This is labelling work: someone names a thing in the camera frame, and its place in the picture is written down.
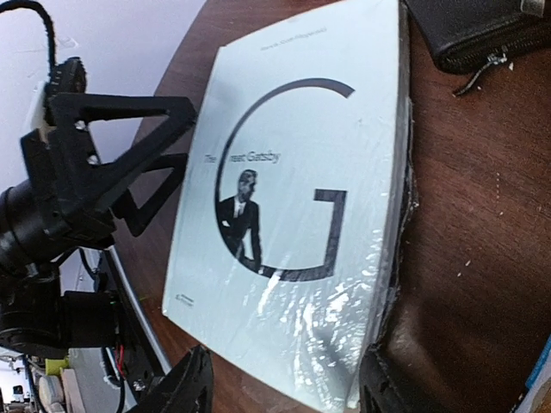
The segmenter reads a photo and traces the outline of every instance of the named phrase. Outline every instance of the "white book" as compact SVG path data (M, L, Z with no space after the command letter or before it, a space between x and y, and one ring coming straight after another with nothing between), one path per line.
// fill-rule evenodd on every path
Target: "white book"
M407 159L402 18L397 0L344 0L222 47L189 155L164 315L316 410L357 401L381 321Z

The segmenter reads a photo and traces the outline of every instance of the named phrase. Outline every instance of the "table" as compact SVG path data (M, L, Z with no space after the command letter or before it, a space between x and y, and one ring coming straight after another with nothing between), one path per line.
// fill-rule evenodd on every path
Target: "table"
M197 108L219 46L331 0L207 0L157 95ZM481 90L438 72L412 27L414 153L420 207L405 234L393 359L454 412L506 412L551 332L551 52L492 71ZM145 120L136 139L157 125ZM191 134L172 151L187 151ZM133 186L145 199L162 179ZM161 314L175 194L144 235L117 250L170 362L194 339ZM214 411L310 411L215 357Z

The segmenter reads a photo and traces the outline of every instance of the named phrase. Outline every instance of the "man on book cover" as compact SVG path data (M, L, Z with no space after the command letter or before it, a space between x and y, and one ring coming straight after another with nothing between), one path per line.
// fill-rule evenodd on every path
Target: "man on book cover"
M257 172L244 170L238 179L238 192L217 206L218 227L227 248L248 269L258 272L262 265L258 204L251 200L257 185ZM251 230L252 260L245 256L243 240Z

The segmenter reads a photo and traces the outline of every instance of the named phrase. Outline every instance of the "brown table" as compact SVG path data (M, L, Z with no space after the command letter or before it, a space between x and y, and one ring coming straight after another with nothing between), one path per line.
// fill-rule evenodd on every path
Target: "brown table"
M219 46L331 0L207 0L158 87L200 107ZM551 332L551 52L489 74L455 99L412 28L414 166L420 208L405 235L393 358L455 412L506 412ZM137 139L155 120L144 121ZM173 151L186 151L191 134ZM162 176L133 190L145 198ZM195 340L161 314L177 194L145 234L117 249L159 341L176 363ZM214 411L310 411L215 358Z

